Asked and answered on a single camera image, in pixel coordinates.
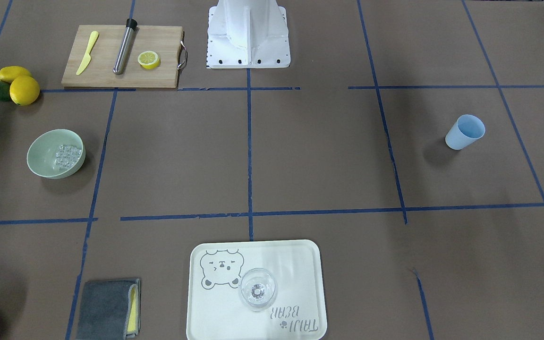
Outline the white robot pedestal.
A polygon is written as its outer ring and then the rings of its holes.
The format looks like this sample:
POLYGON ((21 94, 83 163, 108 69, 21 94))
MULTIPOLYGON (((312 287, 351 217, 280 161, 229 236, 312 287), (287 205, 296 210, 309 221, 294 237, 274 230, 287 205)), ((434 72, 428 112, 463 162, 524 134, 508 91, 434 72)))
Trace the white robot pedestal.
POLYGON ((208 20, 207 68, 291 65, 287 12, 275 0, 220 0, 208 20))

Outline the mint green bowl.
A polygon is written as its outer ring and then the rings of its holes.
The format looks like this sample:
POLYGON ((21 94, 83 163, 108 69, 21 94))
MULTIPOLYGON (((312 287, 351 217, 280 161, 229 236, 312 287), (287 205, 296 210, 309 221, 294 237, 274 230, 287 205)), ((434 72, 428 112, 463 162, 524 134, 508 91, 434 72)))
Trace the mint green bowl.
POLYGON ((39 136, 30 145, 26 154, 26 163, 29 170, 44 179, 58 180, 72 176, 82 167, 86 159, 85 145, 82 138, 69 129, 54 129, 39 136), (83 149, 83 155, 78 163, 65 171, 53 168, 54 152, 59 145, 76 145, 83 149))

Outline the clear wine glass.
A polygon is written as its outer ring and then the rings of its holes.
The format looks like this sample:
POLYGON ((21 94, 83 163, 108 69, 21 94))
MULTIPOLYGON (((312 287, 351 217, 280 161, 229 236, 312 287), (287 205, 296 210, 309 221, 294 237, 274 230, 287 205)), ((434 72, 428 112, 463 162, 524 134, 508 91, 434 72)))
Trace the clear wine glass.
POLYGON ((248 270, 239 284, 240 301, 253 312, 270 308, 278 295, 278 282, 274 275, 264 268, 248 270))

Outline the cream bear tray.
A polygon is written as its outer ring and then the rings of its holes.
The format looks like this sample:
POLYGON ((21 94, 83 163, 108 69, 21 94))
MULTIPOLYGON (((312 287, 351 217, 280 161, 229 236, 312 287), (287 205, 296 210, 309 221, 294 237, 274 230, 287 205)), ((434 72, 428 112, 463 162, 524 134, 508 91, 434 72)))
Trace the cream bear tray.
POLYGON ((203 243, 190 257, 189 340, 320 340, 322 261, 311 240, 203 243))

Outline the light blue plastic cup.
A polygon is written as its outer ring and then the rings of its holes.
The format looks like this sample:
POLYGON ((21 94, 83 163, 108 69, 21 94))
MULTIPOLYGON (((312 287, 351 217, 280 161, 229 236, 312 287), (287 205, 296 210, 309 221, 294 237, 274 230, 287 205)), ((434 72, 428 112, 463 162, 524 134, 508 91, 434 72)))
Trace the light blue plastic cup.
POLYGON ((445 144, 454 150, 462 150, 485 136, 485 125, 471 114, 460 116, 445 136, 445 144))

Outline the lemon half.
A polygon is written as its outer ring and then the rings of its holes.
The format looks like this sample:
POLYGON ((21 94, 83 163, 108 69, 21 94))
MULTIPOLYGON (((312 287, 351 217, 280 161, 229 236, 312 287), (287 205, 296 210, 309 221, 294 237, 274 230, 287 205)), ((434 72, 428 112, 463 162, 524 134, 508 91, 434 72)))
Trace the lemon half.
POLYGON ((157 52, 154 52, 154 51, 141 52, 138 55, 137 61, 138 61, 138 64, 143 69, 147 69, 147 70, 155 69, 155 68, 159 67, 160 64, 161 64, 161 58, 160 58, 159 54, 157 52))

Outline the yellow lemon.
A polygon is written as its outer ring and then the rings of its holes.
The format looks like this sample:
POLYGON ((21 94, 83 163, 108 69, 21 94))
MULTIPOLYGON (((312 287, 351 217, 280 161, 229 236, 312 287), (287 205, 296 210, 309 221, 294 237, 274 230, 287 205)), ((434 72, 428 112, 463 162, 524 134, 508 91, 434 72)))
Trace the yellow lemon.
POLYGON ((25 67, 17 65, 11 65, 0 69, 0 81, 7 84, 11 84, 15 79, 20 76, 32 77, 32 73, 25 67))
POLYGON ((9 96, 19 106, 31 105, 40 92, 39 83, 32 76, 19 76, 9 86, 9 96))

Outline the grey yellow folded cloth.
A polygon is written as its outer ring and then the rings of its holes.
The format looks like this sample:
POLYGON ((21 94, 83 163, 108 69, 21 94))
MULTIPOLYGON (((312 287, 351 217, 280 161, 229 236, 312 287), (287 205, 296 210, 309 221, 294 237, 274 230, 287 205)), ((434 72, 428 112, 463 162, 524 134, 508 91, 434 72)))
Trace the grey yellow folded cloth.
POLYGON ((83 287, 77 340, 128 340, 141 328, 142 280, 89 280, 83 287))

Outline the yellow plastic knife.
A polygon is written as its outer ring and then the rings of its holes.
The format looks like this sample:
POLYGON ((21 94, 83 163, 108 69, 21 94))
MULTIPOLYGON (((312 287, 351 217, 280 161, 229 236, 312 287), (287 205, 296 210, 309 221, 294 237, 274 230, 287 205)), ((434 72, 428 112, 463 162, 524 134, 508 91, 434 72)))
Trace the yellow plastic knife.
POLYGON ((88 67, 89 63, 91 62, 92 60, 91 52, 98 38, 99 38, 99 32, 92 31, 90 33, 86 50, 84 52, 80 65, 78 66, 78 69, 76 71, 77 76, 81 75, 85 71, 85 69, 88 67))

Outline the steel muddler black cap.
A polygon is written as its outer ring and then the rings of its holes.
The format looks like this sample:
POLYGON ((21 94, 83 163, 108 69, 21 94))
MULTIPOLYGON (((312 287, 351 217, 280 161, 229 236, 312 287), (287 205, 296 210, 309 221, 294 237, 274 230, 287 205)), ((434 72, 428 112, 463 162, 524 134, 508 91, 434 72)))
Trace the steel muddler black cap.
POLYGON ((117 58, 115 60, 114 67, 112 69, 114 75, 122 75, 127 67, 128 59, 130 56, 130 49, 132 48, 137 29, 137 21, 133 18, 128 18, 125 26, 125 32, 117 58))

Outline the wooden cutting board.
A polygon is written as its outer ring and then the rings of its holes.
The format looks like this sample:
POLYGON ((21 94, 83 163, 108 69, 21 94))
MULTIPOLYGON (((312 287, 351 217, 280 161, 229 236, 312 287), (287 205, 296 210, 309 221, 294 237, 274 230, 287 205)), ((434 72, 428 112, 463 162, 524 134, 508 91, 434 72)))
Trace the wooden cutting board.
POLYGON ((80 25, 74 38, 69 59, 62 76, 64 87, 95 88, 176 88, 181 62, 181 43, 184 29, 181 26, 139 25, 130 47, 125 71, 115 75, 113 68, 125 34, 124 25, 80 25), (81 75, 76 71, 84 58, 92 32, 98 32, 91 62, 81 75), (145 69, 138 63, 138 55, 154 51, 161 64, 145 69))

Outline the ice cubes in bowl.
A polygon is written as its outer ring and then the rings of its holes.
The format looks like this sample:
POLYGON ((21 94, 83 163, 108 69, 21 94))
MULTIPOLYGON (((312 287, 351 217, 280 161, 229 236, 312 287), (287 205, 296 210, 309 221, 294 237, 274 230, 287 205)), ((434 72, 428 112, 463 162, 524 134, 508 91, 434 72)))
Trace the ice cubes in bowl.
POLYGON ((69 170, 78 163, 83 153, 83 149, 78 148, 76 145, 61 144, 54 152, 52 167, 59 171, 69 170))

